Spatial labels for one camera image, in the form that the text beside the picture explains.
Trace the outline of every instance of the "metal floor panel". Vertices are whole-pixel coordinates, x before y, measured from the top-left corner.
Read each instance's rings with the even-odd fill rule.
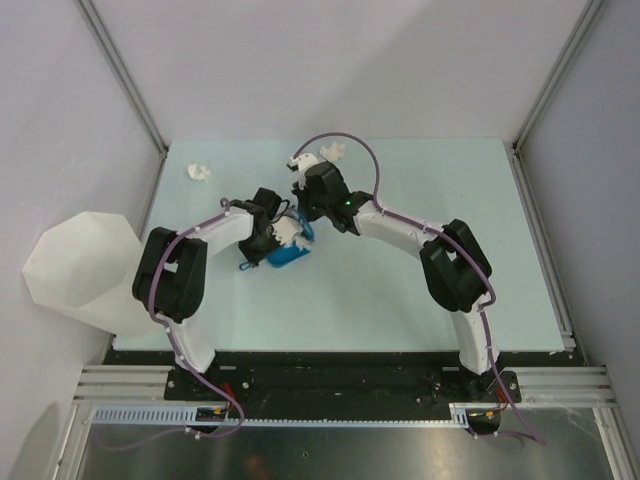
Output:
[[[547,447],[513,438],[473,440],[459,429],[246,428],[219,440],[176,433],[125,452],[91,439],[82,479],[562,479],[613,478],[591,409],[525,412]],[[123,445],[167,427],[94,425]],[[503,430],[519,429],[512,414]]]

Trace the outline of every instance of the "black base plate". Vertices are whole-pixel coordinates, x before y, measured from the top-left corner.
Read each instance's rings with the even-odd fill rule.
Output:
[[[501,374],[520,402],[515,373]],[[247,418],[271,420],[411,421],[448,420],[449,403],[497,403],[491,374],[421,366],[214,364],[207,378],[228,383]],[[220,397],[189,372],[174,367],[166,400],[217,401]]]

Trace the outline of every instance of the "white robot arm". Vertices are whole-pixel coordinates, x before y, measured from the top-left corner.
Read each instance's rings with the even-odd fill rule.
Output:
[[[460,347],[460,363],[481,375],[491,368],[480,305],[486,302],[482,280],[464,258],[451,258],[454,250],[436,235],[454,238],[477,262],[483,273],[491,275],[491,266],[469,227],[460,220],[449,225],[399,215],[376,206],[372,195],[350,192],[338,168],[318,160],[310,153],[292,158],[288,167],[297,171],[293,193],[307,218],[326,216],[340,232],[350,232],[381,240],[421,261],[432,297],[451,312]],[[498,349],[492,346],[493,358]]]

